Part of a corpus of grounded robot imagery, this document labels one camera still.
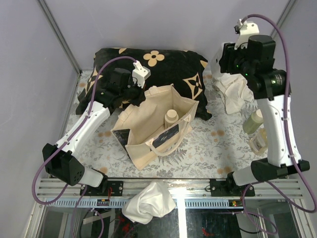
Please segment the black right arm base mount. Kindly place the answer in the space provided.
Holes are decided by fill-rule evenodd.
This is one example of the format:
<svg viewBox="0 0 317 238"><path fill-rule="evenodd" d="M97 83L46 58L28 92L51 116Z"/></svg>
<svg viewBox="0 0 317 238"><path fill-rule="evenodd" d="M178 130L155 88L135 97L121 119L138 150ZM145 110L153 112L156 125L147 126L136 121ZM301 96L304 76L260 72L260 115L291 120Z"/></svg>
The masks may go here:
<svg viewBox="0 0 317 238"><path fill-rule="evenodd" d="M241 197L245 191L250 190L247 185L257 182L252 172L231 172L226 179L210 179L212 197Z"/></svg>

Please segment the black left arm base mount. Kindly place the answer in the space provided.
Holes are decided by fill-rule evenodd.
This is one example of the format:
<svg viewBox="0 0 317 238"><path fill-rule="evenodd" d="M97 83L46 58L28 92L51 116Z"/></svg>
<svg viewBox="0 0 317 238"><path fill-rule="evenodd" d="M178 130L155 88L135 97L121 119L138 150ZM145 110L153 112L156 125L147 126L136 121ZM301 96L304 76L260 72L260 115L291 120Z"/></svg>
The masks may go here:
<svg viewBox="0 0 317 238"><path fill-rule="evenodd" d="M79 181L84 188L80 195L84 196L122 196L124 182L111 180L104 173L85 167L84 175Z"/></svg>

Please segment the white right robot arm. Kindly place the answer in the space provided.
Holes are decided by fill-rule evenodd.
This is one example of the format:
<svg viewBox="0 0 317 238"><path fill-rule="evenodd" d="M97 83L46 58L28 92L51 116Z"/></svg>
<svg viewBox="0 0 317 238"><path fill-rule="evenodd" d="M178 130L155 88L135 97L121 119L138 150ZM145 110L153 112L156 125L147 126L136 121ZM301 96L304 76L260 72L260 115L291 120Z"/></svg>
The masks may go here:
<svg viewBox="0 0 317 238"><path fill-rule="evenodd" d="M286 72L275 69L275 41L268 35L253 35L246 48L236 48L234 43L224 43L219 60L222 73L240 74L263 115L267 134L268 154L264 159L231 172L226 179L226 191L238 195L245 185L282 178L305 172L310 163L302 160L296 147L291 115L290 92L286 92Z"/></svg>

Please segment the green liquid bottle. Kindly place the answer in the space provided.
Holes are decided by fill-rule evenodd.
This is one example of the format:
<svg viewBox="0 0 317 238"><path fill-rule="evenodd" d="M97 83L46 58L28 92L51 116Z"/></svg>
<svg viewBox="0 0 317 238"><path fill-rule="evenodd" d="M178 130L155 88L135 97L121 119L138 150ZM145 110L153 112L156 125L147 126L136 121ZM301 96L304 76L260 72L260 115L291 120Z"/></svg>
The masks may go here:
<svg viewBox="0 0 317 238"><path fill-rule="evenodd" d="M243 123L243 131L247 134L253 134L264 122L260 109L252 112L247 120Z"/></svg>

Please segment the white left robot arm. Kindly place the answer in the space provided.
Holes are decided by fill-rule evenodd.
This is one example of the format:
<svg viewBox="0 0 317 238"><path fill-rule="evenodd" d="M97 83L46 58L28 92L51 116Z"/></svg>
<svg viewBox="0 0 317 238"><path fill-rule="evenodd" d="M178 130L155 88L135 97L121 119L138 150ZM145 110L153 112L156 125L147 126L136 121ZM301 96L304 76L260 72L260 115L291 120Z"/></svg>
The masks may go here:
<svg viewBox="0 0 317 238"><path fill-rule="evenodd" d="M145 100L144 86L151 75L147 68L128 71L116 68L103 88L92 95L93 102L71 130L55 145L46 144L42 150L45 170L70 186L85 184L96 195L108 191L106 177L101 172L83 166L78 156L98 127L121 106L123 101L140 105Z"/></svg>

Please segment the beige canvas tote bag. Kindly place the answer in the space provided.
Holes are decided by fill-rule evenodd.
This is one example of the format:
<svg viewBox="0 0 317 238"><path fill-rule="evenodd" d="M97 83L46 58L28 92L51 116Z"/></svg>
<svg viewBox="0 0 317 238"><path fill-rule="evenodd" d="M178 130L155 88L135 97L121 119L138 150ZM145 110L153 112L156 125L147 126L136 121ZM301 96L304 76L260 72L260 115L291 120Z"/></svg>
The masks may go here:
<svg viewBox="0 0 317 238"><path fill-rule="evenodd" d="M190 123L199 104L182 97L173 85L153 86L145 96L140 106L129 105L121 112L111 131L138 170L179 147L191 130ZM179 121L165 129L164 116L170 109L177 111Z"/></svg>

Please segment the beige bottle wooden cap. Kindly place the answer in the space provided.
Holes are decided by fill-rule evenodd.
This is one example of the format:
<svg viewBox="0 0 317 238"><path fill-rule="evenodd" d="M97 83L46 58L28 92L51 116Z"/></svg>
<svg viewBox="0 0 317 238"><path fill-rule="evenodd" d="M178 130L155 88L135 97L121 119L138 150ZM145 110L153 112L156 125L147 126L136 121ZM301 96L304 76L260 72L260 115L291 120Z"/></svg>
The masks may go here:
<svg viewBox="0 0 317 238"><path fill-rule="evenodd" d="M179 121L179 115L176 110L170 109L164 116L164 128L168 129Z"/></svg>

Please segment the white bottle grey cap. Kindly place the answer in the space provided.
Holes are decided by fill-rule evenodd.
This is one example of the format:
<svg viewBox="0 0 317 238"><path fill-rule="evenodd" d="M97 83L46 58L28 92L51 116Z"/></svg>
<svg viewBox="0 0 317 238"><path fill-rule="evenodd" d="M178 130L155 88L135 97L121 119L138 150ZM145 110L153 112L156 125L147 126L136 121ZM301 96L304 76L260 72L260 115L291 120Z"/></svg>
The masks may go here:
<svg viewBox="0 0 317 238"><path fill-rule="evenodd" d="M220 65L219 61L222 57L223 53L223 46L224 43L221 43L220 47L218 48L217 52L215 53L214 57L212 58L210 65L211 65L211 74L213 78L219 78L223 74L220 72Z"/></svg>

